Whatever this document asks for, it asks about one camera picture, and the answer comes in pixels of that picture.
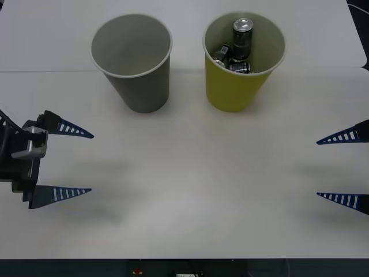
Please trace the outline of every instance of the paper cup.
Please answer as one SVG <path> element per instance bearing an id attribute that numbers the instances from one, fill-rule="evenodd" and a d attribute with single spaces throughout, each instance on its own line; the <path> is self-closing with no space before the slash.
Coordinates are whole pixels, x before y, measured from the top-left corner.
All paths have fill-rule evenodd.
<path id="1" fill-rule="evenodd" d="M 249 18 L 254 23 L 250 55 L 254 74 L 235 73 L 215 63 L 211 55 L 222 44 L 232 45 L 233 23 Z M 255 13 L 229 13 L 215 19 L 204 32 L 206 95 L 222 111 L 242 111 L 286 55 L 286 41 L 281 30 L 269 19 Z"/>
<path id="2" fill-rule="evenodd" d="M 156 111 L 168 100 L 171 50 L 169 29 L 143 14 L 108 21 L 91 43 L 93 63 L 138 113 Z"/>

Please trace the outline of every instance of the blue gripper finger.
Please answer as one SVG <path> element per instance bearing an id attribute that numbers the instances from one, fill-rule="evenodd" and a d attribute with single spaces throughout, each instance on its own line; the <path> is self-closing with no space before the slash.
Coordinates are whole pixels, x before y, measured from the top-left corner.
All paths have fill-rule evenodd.
<path id="1" fill-rule="evenodd" d="M 93 134 L 87 132 L 85 129 L 62 119 L 58 124 L 55 134 L 63 134 L 68 136 L 86 137 L 88 139 L 93 138 Z"/>

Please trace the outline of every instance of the white table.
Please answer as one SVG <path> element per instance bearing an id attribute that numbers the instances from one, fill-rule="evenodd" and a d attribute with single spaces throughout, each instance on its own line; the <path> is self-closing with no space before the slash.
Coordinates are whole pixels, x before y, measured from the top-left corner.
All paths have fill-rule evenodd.
<path id="1" fill-rule="evenodd" d="M 285 65 L 363 66 L 366 56 L 346 0 L 8 0 L 0 13 L 0 72 L 96 70 L 95 30 L 125 13 L 146 13 L 172 31 L 172 68 L 202 69 L 202 34 L 235 10 L 264 14 L 284 31 Z"/>
<path id="2" fill-rule="evenodd" d="M 208 103 L 202 70 L 173 70 L 153 114 L 99 72 L 0 84 L 19 124 L 50 109 L 95 135 L 50 137 L 38 183 L 90 193 L 27 210 L 0 186 L 0 259 L 369 258 L 368 216 L 315 195 L 369 193 L 367 145 L 315 144 L 369 118 L 364 69 L 282 66 L 244 113 Z"/>

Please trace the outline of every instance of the cup rim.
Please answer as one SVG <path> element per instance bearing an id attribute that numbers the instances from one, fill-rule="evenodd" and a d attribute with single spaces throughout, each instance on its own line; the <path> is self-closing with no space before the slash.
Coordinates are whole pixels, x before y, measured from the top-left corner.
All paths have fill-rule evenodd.
<path id="1" fill-rule="evenodd" d="M 283 37 L 283 40 L 284 40 L 284 52 L 283 52 L 283 55 L 282 57 L 280 58 L 280 60 L 274 65 L 272 66 L 271 68 L 267 69 L 267 70 L 264 70 L 262 72 L 258 72 L 258 73 L 252 73 L 252 74 L 243 74 L 243 73 L 237 73 L 237 72 L 233 72 L 233 71 L 230 71 L 222 66 L 220 66 L 219 64 L 217 64 L 214 59 L 212 58 L 212 56 L 209 54 L 208 52 L 208 49 L 206 48 L 206 45 L 205 45 L 205 35 L 206 35 L 206 32 L 208 31 L 208 29 L 210 28 L 210 26 L 216 21 L 218 20 L 220 17 L 223 17 L 223 16 L 227 16 L 229 14 L 234 14 L 234 13 L 248 13 L 248 14 L 254 14 L 256 16 L 261 16 L 261 17 L 264 17 L 265 19 L 269 20 L 271 23 L 273 23 L 277 29 L 281 32 L 282 34 L 282 37 Z M 247 12 L 247 11 L 235 11 L 235 12 L 230 12 L 230 13 L 226 13 L 226 14 L 222 14 L 220 16 L 217 16 L 214 20 L 212 20 L 208 26 L 205 28 L 204 30 L 204 34 L 202 35 L 202 47 L 204 48 L 204 52 L 205 52 L 205 55 L 209 58 L 209 60 L 211 61 L 211 63 L 213 63 L 215 66 L 217 66 L 219 69 L 229 73 L 229 74 L 233 74 L 233 75 L 236 75 L 236 76 L 242 76 L 242 77 L 245 77 L 245 78 L 250 78 L 250 77 L 255 77 L 255 76 L 261 76 L 261 75 L 265 75 L 269 72 L 272 72 L 273 70 L 275 70 L 275 68 L 277 68 L 281 63 L 282 61 L 284 60 L 284 58 L 286 57 L 286 53 L 287 53 L 287 40 L 286 40 L 286 37 L 282 31 L 282 29 L 279 27 L 278 24 L 276 24 L 273 20 L 267 18 L 266 16 L 262 15 L 262 14 L 259 14 L 259 13 L 253 13 L 253 12 Z"/>
<path id="2" fill-rule="evenodd" d="M 124 17 L 124 16 L 146 16 L 146 17 L 149 17 L 151 19 L 154 19 L 156 20 L 157 22 L 159 22 L 162 26 L 164 26 L 164 28 L 167 30 L 168 34 L 169 34 L 169 38 L 170 38 L 170 45 L 169 45 L 169 49 L 168 49 L 168 52 L 167 52 L 167 55 L 164 57 L 164 59 L 158 63 L 155 67 L 151 68 L 150 70 L 147 70 L 145 72 L 142 72 L 140 74 L 135 74 L 135 75 L 118 75 L 118 74 L 114 74 L 114 73 L 111 73 L 105 69 L 103 69 L 101 66 L 99 66 L 97 64 L 97 62 L 95 61 L 93 55 L 92 55 L 92 42 L 96 36 L 96 34 L 100 31 L 100 29 L 102 27 L 104 27 L 106 24 L 108 24 L 110 21 L 112 20 L 115 20 L 119 17 Z M 98 28 L 97 30 L 95 30 L 93 36 L 92 36 L 92 39 L 90 41 L 90 57 L 91 57 L 91 60 L 93 62 L 93 64 L 99 69 L 101 70 L 104 74 L 106 75 L 109 75 L 109 76 L 112 76 L 112 77 L 116 77 L 116 78 L 122 78 L 122 79 L 130 79 L 130 78 L 137 78 L 137 77 L 142 77 L 142 76 L 145 76 L 145 75 L 148 75 L 152 72 L 154 72 L 156 69 L 158 69 L 161 65 L 163 65 L 163 63 L 165 63 L 167 61 L 167 59 L 169 58 L 171 52 L 172 52 L 172 47 L 173 47 L 173 37 L 172 37 L 172 33 L 170 31 L 170 29 L 168 28 L 168 26 L 166 24 L 164 24 L 161 20 L 153 17 L 153 16 L 150 16 L 148 14 L 144 14 L 144 13 L 128 13 L 128 14 L 121 14 L 120 16 L 115 16 L 111 19 L 109 19 L 108 21 L 105 21 L 103 22 Z"/>

